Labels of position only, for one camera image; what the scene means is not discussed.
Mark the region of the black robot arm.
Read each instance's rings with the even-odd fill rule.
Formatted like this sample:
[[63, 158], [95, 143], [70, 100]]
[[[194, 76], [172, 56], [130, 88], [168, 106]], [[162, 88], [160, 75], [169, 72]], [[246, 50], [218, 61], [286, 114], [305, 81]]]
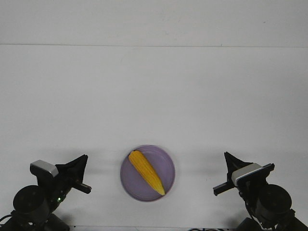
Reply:
[[66, 164], [50, 164], [37, 160], [30, 164], [30, 172], [37, 184], [17, 192], [13, 211], [2, 231], [68, 231], [70, 227], [54, 214], [71, 189], [89, 194], [91, 187], [83, 183], [88, 156], [82, 155]]
[[261, 166], [245, 162], [229, 152], [224, 153], [227, 180], [213, 188], [215, 196], [236, 188], [249, 217], [236, 228], [238, 231], [306, 231], [308, 227], [295, 217], [292, 198], [287, 190], [269, 184], [267, 177], [274, 164]]

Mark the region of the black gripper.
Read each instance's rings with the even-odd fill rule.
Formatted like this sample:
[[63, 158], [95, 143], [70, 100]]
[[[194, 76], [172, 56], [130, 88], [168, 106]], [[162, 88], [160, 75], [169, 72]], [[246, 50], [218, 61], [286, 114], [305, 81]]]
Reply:
[[235, 187], [231, 179], [233, 172], [252, 164], [252, 162], [244, 162], [229, 152], [225, 152], [224, 157], [228, 170], [227, 181], [213, 188], [213, 193], [215, 196], [218, 196], [219, 194], [230, 189], [237, 188], [240, 196], [243, 199], [246, 199], [249, 197], [249, 194], [254, 194], [252, 191], [256, 190], [258, 192], [263, 186], [267, 185], [267, 177], [275, 168], [274, 164], [262, 166], [262, 170], [239, 180], [238, 186]]
[[87, 161], [88, 155], [84, 154], [66, 164], [56, 164], [59, 174], [55, 177], [48, 173], [38, 174], [38, 185], [43, 188], [48, 204], [59, 205], [72, 188], [86, 194], [91, 192], [91, 187], [83, 183]]

